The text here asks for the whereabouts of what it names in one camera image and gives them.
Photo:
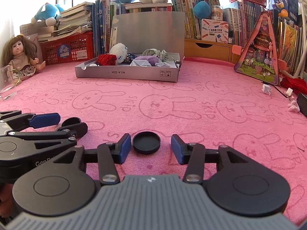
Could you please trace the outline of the person's left hand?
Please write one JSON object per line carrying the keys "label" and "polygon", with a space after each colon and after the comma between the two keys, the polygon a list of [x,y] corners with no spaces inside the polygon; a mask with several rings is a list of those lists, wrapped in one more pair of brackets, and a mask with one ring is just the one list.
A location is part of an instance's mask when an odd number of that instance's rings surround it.
{"label": "person's left hand", "polygon": [[1,217],[10,217],[14,210],[14,200],[12,196],[12,184],[5,184],[0,193],[0,212]]}

